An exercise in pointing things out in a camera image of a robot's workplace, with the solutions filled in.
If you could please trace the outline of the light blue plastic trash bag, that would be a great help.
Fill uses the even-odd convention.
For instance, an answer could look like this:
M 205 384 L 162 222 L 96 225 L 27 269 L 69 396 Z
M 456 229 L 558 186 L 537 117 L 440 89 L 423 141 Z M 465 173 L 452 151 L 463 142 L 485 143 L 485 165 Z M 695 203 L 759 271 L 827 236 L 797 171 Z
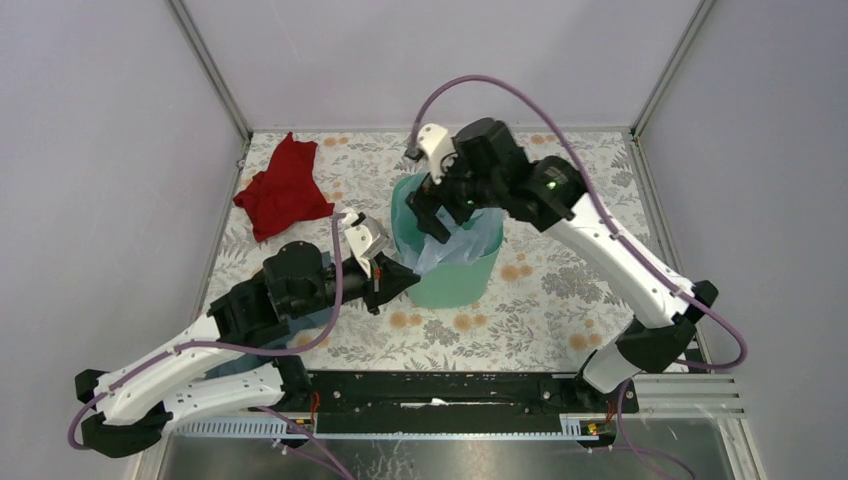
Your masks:
M 432 236 L 425 236 L 421 251 L 409 257 L 416 274 L 427 274 L 442 265 L 470 265 L 492 253 L 502 242 L 503 212 L 499 209 L 475 210 L 467 222 L 459 225 L 441 208 L 436 219 L 447 227 L 450 237 L 446 243 L 440 243 Z

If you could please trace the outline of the green plastic trash bin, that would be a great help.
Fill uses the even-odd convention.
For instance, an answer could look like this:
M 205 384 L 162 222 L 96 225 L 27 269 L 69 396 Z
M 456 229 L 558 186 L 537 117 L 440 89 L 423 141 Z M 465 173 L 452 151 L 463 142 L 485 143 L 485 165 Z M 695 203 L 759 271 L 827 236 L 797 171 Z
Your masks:
M 411 254 L 418 254 L 427 234 L 416 227 L 416 219 L 406 204 L 409 194 L 422 183 L 425 175 L 415 174 L 399 180 L 392 192 L 391 230 L 397 257 L 401 264 L 413 270 Z M 409 299 L 427 309 L 459 308 L 479 300 L 487 288 L 500 247 L 465 266 L 442 265 L 420 275 L 418 284 L 406 290 Z

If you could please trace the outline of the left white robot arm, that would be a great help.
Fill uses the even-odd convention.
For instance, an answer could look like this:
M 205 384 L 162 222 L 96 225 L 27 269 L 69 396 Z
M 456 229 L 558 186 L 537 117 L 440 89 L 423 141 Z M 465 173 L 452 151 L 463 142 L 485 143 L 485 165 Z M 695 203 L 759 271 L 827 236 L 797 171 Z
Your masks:
M 360 300 L 372 314 L 417 284 L 419 275 L 382 252 L 325 264 L 308 242 L 291 242 L 259 273 L 213 301 L 173 339 L 112 372 L 76 375 L 83 409 L 68 440 L 109 458 L 139 453 L 177 426 L 241 409 L 296 411 L 314 396 L 299 347 L 271 348 L 290 321 Z

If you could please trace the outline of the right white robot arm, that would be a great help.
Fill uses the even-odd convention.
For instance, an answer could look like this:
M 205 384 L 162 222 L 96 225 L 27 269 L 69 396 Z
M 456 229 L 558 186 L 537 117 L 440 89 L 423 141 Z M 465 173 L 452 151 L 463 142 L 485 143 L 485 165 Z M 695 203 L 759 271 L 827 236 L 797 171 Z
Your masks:
M 580 368 L 573 386 L 579 407 L 601 410 L 625 380 L 661 373 L 686 350 L 717 288 L 670 269 L 594 205 L 572 164 L 557 156 L 529 160 L 506 124 L 492 118 L 456 134 L 433 123 L 416 127 L 411 142 L 408 156 L 429 169 L 406 200 L 421 231 L 446 243 L 451 234 L 440 209 L 462 225 L 476 209 L 500 208 L 580 255 L 632 309 L 627 328 Z

